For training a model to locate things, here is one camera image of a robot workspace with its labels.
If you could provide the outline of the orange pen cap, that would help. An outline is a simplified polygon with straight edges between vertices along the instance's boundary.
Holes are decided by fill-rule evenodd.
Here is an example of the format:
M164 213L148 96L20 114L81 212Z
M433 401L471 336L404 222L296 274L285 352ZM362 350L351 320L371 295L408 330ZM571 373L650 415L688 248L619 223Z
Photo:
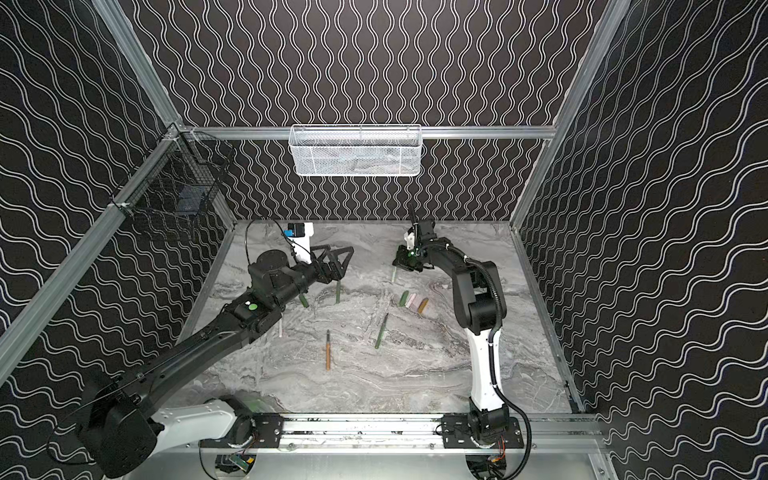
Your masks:
M429 302L428 298L423 298L421 300L421 302L419 303L418 308L417 308L417 312L419 314L422 314L425 311L425 309L426 309L426 307L428 305L428 302Z

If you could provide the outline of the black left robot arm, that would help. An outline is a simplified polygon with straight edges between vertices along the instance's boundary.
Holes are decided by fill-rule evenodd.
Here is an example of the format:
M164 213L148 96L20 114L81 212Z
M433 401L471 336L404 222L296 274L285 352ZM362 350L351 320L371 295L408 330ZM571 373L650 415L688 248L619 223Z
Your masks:
M147 460L167 430L153 417L162 404L198 374L266 334L287 304L311 285L343 279L353 254L351 246L318 245L309 262L290 264L285 252L265 251L248 267L250 287L201 330L143 365L114 377L94 376L74 415L75 433L103 474L119 477Z

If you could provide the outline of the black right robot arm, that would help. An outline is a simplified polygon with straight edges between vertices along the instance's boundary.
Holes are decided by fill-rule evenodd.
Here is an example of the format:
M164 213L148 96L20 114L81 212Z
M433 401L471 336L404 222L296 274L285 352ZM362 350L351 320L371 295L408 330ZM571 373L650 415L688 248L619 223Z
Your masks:
M507 430L511 410L501 386L498 343L507 307L496 265L468 256L444 238L419 240L410 231L404 239L394 266L417 272L438 268L452 281L454 314L470 346L470 431L475 441L490 444Z

